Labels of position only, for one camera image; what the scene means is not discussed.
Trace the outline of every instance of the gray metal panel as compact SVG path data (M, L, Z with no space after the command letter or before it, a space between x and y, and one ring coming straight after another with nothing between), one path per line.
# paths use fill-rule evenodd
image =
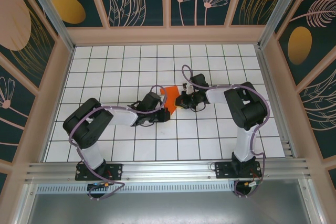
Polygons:
M37 195L31 224L262 224L310 223L298 182L265 181L253 199L232 192L116 194L103 201L86 195Z

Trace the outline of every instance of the purple cable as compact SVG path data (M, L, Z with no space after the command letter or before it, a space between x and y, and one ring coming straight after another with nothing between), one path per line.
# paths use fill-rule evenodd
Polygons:
M255 129L254 129L254 131L253 131L253 133L252 133L252 136L251 136L251 140L250 140L250 151L251 151L251 153L253 154L253 155L255 155L255 156L260 156L260 155L262 155L263 157L263 159L262 159L262 174L261 174L261 181L263 180L263 178L264 178L264 173L265 173L265 159L266 159L266 157L265 157L265 153L264 152L261 152L261 153L255 153L254 151L253 151L253 141L254 141L254 137L255 137L255 135L256 135L256 133L257 133L257 131L263 126L263 125L265 125L266 123L267 123L267 121L268 121L268 119L269 119L269 106L268 106L268 103L267 103L267 101L265 100L265 98L260 94L260 93L258 93L256 90L254 90L254 89L252 89L252 88L250 88L250 87L246 87L246 86L243 86L243 85L238 85L238 84L232 84L232 85L218 85L218 86L214 86L214 87L203 87L203 86L200 86L200 85L196 85L196 84L194 84L190 79L188 79L187 78L187 76L185 75L185 73L184 73L184 68L188 68L189 69L189 71L190 71L190 77L192 77L193 76L193 70L188 66L188 65L183 65L182 66L182 75L183 75L183 77L186 79L186 81L187 82L189 82L192 86L194 86L194 87L197 87L197 88L201 88L201 89L218 89L218 88L243 88L243 89L247 89L247 90L249 90L249 91L251 91L252 93L254 93L254 94L256 94L257 96L259 96L260 97L260 99L263 101L263 103L265 104L265 106L266 106L266 109L267 109L267 116L266 116L266 119L260 124L260 125L258 125ZM247 198L247 195L243 195L243 194L241 194L240 192L238 192L237 191L237 184L238 184L238 182L239 182L239 180L237 180L237 181L235 181L235 184L234 184L234 193L235 193L235 195L237 195L238 197L241 197L241 196L245 196L245 198ZM249 194L249 196L251 196L251 195L253 195L256 191L257 191L257 189L259 188L259 185L256 187L256 189L254 189L253 191L252 191L252 193L250 193Z
M135 112L135 113L139 113L139 114L151 114L151 113L154 113L160 109L163 108L164 104L166 103L167 101L167 91L164 87L162 87L161 85L154 85L152 86L151 90L153 90L153 88L155 87L159 87L161 88L163 91L164 91L164 98L163 98L163 101L162 101L162 104L160 104L160 106L158 108L156 108L155 110L151 110L151 111L138 111L138 110L134 110L134 109L131 109L131 108L126 108L126 107L120 107L120 106L101 106L101 107L98 107L98 108L95 108L94 110L90 111L87 115L85 115L77 124L76 126L72 129L72 131L70 132L70 135L69 135L69 143L71 145L73 145L76 150L77 150L77 153L79 155L79 157L81 158L81 160L83 161L83 163L86 165L86 167L89 169L89 171L94 174L96 177L100 178L101 180L105 181L105 182L108 182L108 183L112 183L112 184L118 184L118 185L121 185L119 186L117 189L115 189L114 191L110 192L109 194L105 194L103 195L102 197L100 198L93 198L92 195L91 195L91 192L92 190L95 189L95 187L93 187L92 189L89 190L89 196L90 196L90 199L93 200L102 200L102 199L106 199L110 196L112 196L116 191L120 190L121 188L123 188L125 186L125 183L123 182L117 182L117 181L114 181L114 180L110 180L110 179L107 179L107 178L104 178L102 176L100 176L99 174L97 174L90 166L89 164L86 162L86 160L84 159L84 156L82 154L82 152L80 151L80 148L78 146L78 144L76 142L73 142L72 141L72 137L74 135L74 133L76 132L76 130L78 129L78 127L87 119L89 118L89 116L91 116L92 114L96 113L97 111L99 110L103 110L103 109L107 109L107 110L113 110L113 109L124 109L124 110L129 110L129 111L132 111L132 112Z

